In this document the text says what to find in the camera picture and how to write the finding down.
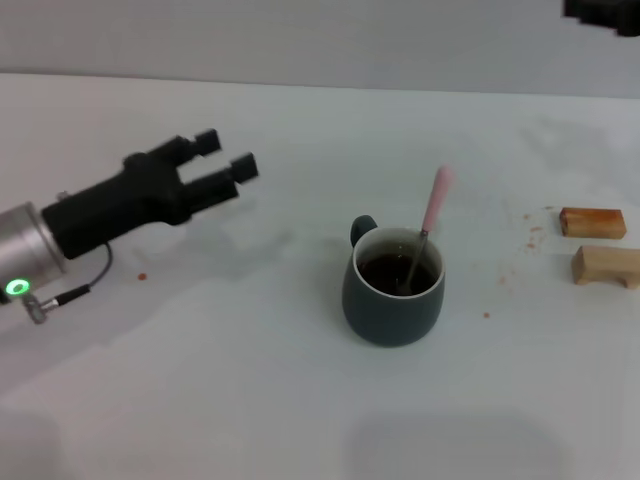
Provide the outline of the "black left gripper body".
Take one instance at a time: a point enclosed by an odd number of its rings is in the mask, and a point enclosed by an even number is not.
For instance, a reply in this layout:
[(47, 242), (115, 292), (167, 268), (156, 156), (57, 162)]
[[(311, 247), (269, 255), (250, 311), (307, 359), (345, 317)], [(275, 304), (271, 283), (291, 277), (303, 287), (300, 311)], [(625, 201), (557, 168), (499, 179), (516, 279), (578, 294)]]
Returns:
[(192, 159), (191, 141), (175, 137), (128, 156), (113, 177), (44, 208), (64, 257), (75, 259), (145, 224), (190, 220), (177, 168)]

